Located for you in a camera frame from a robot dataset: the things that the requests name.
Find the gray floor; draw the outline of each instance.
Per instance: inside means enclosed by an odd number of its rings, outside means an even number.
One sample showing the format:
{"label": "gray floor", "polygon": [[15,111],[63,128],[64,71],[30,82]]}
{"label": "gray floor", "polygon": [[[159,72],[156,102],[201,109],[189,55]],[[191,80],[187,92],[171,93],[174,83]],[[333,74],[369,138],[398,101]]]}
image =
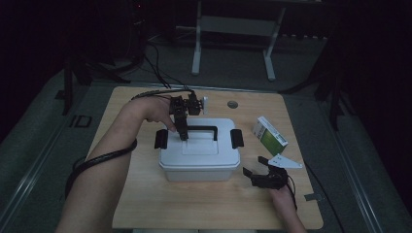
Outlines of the gray floor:
{"label": "gray floor", "polygon": [[[270,92],[305,80],[325,44],[314,39],[279,39],[272,55],[277,80],[269,82],[261,50],[205,47],[200,74],[194,77],[190,74],[192,47],[179,43],[165,45],[159,38],[152,42],[159,50],[158,67],[190,87]],[[155,62],[152,47],[147,48],[147,55]],[[122,76],[132,80],[130,85],[159,86],[147,62],[142,69]],[[5,214],[0,231],[53,232],[71,166],[87,154],[116,85],[104,79],[91,86],[76,85],[75,105],[68,116],[61,115],[63,102],[54,99],[63,87],[61,73],[33,100],[0,146],[0,209]],[[338,118],[339,131],[332,130],[327,121],[328,102],[316,101],[315,89],[314,84],[284,95],[303,158],[313,170],[309,174],[312,185],[322,197],[319,206],[325,224],[311,232],[342,232],[340,224],[345,232],[410,232],[411,216],[400,202],[359,119],[342,107],[346,114]],[[74,116],[92,117],[90,127],[71,126]]]}

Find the wooden table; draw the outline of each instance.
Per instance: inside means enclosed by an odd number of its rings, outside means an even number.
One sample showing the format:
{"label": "wooden table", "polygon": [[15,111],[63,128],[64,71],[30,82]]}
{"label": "wooden table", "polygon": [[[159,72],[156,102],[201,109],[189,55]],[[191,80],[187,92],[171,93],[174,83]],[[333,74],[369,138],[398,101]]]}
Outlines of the wooden table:
{"label": "wooden table", "polygon": [[[120,86],[114,89],[100,122],[92,148],[115,119],[121,106],[138,93],[149,90]],[[175,93],[187,98],[187,92]],[[269,193],[254,187],[242,173],[246,167],[256,174],[266,175],[267,167],[258,163],[258,156],[272,155],[252,133],[260,116],[265,116],[288,140],[282,153],[303,164],[291,120],[283,97],[274,93],[246,91],[196,90],[198,98],[209,98],[208,115],[189,117],[231,118],[241,129],[245,146],[239,148],[240,166],[227,182],[171,183],[158,165],[159,150],[154,149],[155,132],[161,123],[144,122],[138,135],[138,147],[132,154],[126,184],[115,213],[115,228],[164,229],[281,229]],[[228,101],[238,108],[230,109]],[[306,201],[304,195],[313,189],[305,168],[288,169],[296,186],[298,214],[308,229],[319,229],[323,220],[316,201]]]}

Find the wire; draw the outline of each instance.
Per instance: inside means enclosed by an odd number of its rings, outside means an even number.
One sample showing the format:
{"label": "wire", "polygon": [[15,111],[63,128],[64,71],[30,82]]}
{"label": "wire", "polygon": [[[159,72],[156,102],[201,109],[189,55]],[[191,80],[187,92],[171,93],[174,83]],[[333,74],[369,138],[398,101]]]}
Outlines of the wire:
{"label": "wire", "polygon": [[345,230],[344,230],[344,228],[343,228],[343,225],[342,225],[342,222],[340,221],[340,219],[339,219],[339,217],[338,217],[338,215],[337,215],[336,210],[334,209],[332,203],[330,202],[330,199],[329,199],[329,197],[327,196],[327,193],[325,192],[324,187],[322,186],[322,184],[321,184],[321,182],[319,181],[319,179],[318,179],[318,177],[316,176],[316,174],[313,172],[312,168],[306,163],[306,161],[303,160],[303,162],[304,162],[305,166],[308,168],[309,172],[310,172],[310,173],[313,175],[313,177],[315,178],[315,180],[316,180],[316,182],[318,183],[319,187],[321,188],[322,192],[324,193],[325,199],[326,199],[327,202],[329,203],[330,207],[332,208],[333,214],[334,214],[335,217],[336,217],[336,220],[337,220],[337,223],[339,224],[340,230],[341,230],[342,232],[345,232]]}
{"label": "wire", "polygon": [[73,163],[72,171],[76,170],[76,168],[78,167],[78,164],[79,164],[81,161],[85,161],[85,159],[86,159],[85,156],[82,156],[81,158],[78,158],[78,159]]}
{"label": "wire", "polygon": [[289,185],[289,183],[286,183],[286,187],[288,188],[288,190],[291,192],[291,197],[294,203],[294,208],[297,210],[297,205],[296,205],[296,186],[294,185],[294,180],[292,179],[291,176],[288,175],[288,179],[291,180],[292,185],[293,185],[293,189],[291,188],[291,186]]}
{"label": "wire", "polygon": [[75,182],[76,178],[86,169],[95,166],[97,164],[109,161],[111,159],[120,157],[122,155],[125,155],[133,150],[135,150],[137,147],[137,140],[135,139],[133,143],[130,145],[130,147],[122,150],[116,150],[113,152],[109,152],[100,156],[97,156],[95,158],[92,158],[91,160],[88,160],[81,164],[80,166],[76,167],[74,171],[70,174],[69,178],[67,179],[66,182],[66,190],[65,190],[65,197],[70,193],[70,190],[72,189],[73,183]]}
{"label": "wire", "polygon": [[152,64],[152,62],[149,60],[149,58],[145,55],[145,59],[146,61],[149,63],[149,65],[152,67],[154,74],[156,75],[157,79],[166,87],[166,88],[171,88],[170,84],[161,76],[160,72],[168,79],[173,80],[175,82],[177,82],[178,84],[180,84],[183,88],[188,88],[187,85],[185,85],[184,83],[182,83],[181,81],[172,78],[171,76],[169,76],[168,74],[166,74],[164,71],[160,70],[160,68],[158,67],[158,61],[159,61],[159,52],[157,47],[153,44],[148,42],[148,45],[153,47],[156,53],[156,58],[155,58],[155,64]]}
{"label": "wire", "polygon": [[140,94],[134,96],[133,98],[131,98],[131,100],[141,98],[141,97],[161,96],[160,94],[183,92],[183,91],[189,91],[191,94],[194,95],[194,90],[192,90],[192,89],[151,90],[151,91],[146,91],[146,92],[140,93]]}

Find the metal stand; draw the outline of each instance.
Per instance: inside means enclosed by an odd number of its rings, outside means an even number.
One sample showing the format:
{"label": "metal stand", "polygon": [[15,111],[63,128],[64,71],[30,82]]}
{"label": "metal stand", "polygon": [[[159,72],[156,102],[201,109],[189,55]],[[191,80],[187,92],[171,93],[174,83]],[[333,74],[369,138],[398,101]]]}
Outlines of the metal stand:
{"label": "metal stand", "polygon": [[200,56],[202,50],[200,40],[202,31],[267,36],[270,37],[270,44],[267,47],[267,49],[263,51],[263,59],[264,64],[266,66],[267,78],[270,81],[274,81],[276,78],[270,55],[272,54],[273,47],[275,46],[275,42],[278,37],[279,29],[281,27],[281,23],[285,15],[285,11],[286,8],[283,7],[276,21],[233,17],[211,17],[204,16],[202,14],[201,1],[198,1],[196,22],[196,45],[194,48],[191,73],[193,75],[199,74]]}
{"label": "metal stand", "polygon": [[60,98],[64,99],[64,116],[68,114],[73,104],[73,74],[80,85],[90,85],[93,81],[88,71],[90,67],[116,83],[130,83],[85,55],[68,56],[64,65],[64,90],[59,93]]}

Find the dark background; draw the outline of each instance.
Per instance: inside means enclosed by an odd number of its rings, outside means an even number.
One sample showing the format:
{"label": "dark background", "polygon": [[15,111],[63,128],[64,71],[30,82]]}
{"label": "dark background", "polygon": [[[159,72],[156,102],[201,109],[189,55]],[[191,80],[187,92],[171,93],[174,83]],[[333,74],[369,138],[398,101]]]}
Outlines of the dark background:
{"label": "dark background", "polygon": [[[103,27],[102,20],[107,18],[102,19],[98,10],[108,8],[96,8],[96,3],[105,6],[113,1],[1,1],[0,141],[13,129],[49,78],[63,68],[66,57],[74,49],[86,50],[105,60],[126,56],[120,46],[121,39],[117,44],[110,38],[111,30],[124,32],[124,28],[117,27],[115,20],[109,20],[113,27]],[[351,104],[411,212],[412,184],[407,179],[412,175],[409,169],[412,3],[360,0],[351,1],[348,7],[340,6],[346,3],[290,4],[281,33],[329,38],[327,47],[333,52],[322,55],[319,60],[339,62],[344,74],[342,89],[349,94]],[[132,7],[136,4],[141,4],[139,13],[149,27],[156,26],[171,36],[174,24],[195,25],[195,1],[134,1]],[[123,11],[122,7],[113,9],[117,9],[112,14],[114,18]],[[130,17],[130,12],[124,11],[119,24]],[[230,4],[220,7],[220,11],[236,13]]]}

